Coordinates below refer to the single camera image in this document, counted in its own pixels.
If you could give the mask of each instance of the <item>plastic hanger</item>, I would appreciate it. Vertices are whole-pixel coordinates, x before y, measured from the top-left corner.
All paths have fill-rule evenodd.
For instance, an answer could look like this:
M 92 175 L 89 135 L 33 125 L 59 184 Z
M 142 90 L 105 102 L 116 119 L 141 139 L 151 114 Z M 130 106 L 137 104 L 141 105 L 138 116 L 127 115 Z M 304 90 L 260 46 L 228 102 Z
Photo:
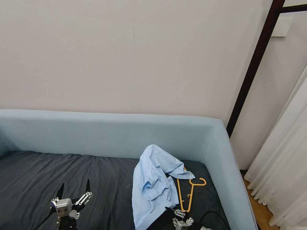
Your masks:
M 187 210 L 185 210 L 185 209 L 183 208 L 183 202 L 184 202 L 184 200 L 182 200 L 182 196 L 181 196 L 181 189 L 180 189 L 179 179 L 177 179 L 178 191 L 179 191 L 179 200 L 180 200 L 180 207 L 181 207 L 181 210 L 182 210 L 183 212 L 190 212 L 190 210 L 191 210 L 191 204 L 192 204 L 194 186 L 205 186 L 205 185 L 207 184 L 207 182 L 206 182 L 205 179 L 203 179 L 203 178 L 200 177 L 200 180 L 202 180 L 204 183 L 203 183 L 203 184 L 194 184 L 194 183 L 192 183 L 192 179 L 189 179 L 189 182 L 190 182 L 190 184 L 192 185 L 192 187 L 191 187 L 191 192 L 190 192 L 190 194 L 188 194 L 188 197 L 189 197 L 189 207 L 188 207 Z

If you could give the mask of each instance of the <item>wooden floor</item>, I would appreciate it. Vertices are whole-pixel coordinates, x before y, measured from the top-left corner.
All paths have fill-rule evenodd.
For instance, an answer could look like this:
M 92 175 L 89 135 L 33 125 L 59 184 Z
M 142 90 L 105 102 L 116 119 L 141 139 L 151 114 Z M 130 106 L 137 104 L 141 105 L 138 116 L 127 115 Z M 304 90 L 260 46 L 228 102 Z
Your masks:
M 249 182 L 244 180 L 245 187 L 249 185 Z M 268 208 L 265 205 L 258 204 L 257 200 L 254 200 L 254 198 L 250 195 L 252 190 L 248 190 L 248 196 L 250 203 L 253 207 L 254 214 L 256 217 L 256 221 L 258 225 L 260 226 L 261 230 L 279 230 L 279 227 L 277 226 L 270 226 L 269 220 L 273 216 L 273 214 L 268 210 Z

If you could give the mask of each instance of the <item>light blue shirt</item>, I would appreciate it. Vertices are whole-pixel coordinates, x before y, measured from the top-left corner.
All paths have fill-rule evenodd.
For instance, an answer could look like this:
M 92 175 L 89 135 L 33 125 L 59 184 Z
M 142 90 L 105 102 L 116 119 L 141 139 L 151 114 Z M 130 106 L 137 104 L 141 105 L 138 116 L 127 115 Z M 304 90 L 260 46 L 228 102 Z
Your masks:
M 171 176 L 193 179 L 183 163 L 157 145 L 148 146 L 140 157 L 133 174 L 132 208 L 136 230 L 147 229 L 164 211 L 179 203 Z

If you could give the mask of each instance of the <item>white wall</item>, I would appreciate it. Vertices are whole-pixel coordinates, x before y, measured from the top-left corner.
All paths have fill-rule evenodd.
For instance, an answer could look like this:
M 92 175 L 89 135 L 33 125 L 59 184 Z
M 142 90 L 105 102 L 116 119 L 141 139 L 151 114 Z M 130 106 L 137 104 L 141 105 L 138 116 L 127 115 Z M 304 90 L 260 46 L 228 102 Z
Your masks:
M 3 0 L 0 108 L 227 123 L 260 0 Z
M 287 0 L 285 6 L 306 3 Z M 231 137 L 241 169 L 256 157 L 307 65 L 307 12 L 290 15 L 287 37 L 270 39 Z

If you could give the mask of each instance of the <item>dark wooden door frame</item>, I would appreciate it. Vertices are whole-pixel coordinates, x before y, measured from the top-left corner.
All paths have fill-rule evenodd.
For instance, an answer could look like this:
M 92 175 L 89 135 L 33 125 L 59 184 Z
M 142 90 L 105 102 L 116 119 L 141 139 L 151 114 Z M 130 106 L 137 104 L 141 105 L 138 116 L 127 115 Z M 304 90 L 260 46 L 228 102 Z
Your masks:
M 248 91 L 253 83 L 253 80 L 261 63 L 262 57 L 269 43 L 270 37 L 272 35 L 272 32 L 274 30 L 279 15 L 281 13 L 287 13 L 287 12 L 307 11 L 307 4 L 283 7 L 284 2 L 285 0 L 273 0 L 272 2 L 268 16 L 262 28 L 259 40 L 257 42 L 254 54 L 251 58 L 241 89 L 236 99 L 235 106 L 232 110 L 230 119 L 228 121 L 226 130 L 229 137 L 231 137 L 234 131 L 236 122 L 239 118 L 240 112 L 248 95 Z

